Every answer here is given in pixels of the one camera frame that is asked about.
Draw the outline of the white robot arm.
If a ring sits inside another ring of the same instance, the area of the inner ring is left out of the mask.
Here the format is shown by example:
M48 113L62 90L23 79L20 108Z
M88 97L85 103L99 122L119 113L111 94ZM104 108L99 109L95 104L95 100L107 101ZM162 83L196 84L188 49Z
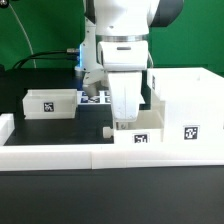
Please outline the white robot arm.
M85 37L75 71L89 96L109 88L113 126L126 129L139 115L142 76L153 65L149 29L166 27L184 0L83 0Z

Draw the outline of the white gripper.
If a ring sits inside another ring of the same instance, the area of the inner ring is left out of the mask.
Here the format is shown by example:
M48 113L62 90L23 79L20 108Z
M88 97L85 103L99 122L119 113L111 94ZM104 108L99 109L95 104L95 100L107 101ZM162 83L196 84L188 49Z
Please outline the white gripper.
M148 43L106 42L97 46L98 61L109 83L111 109L118 130L129 130L139 113L142 72L147 69Z

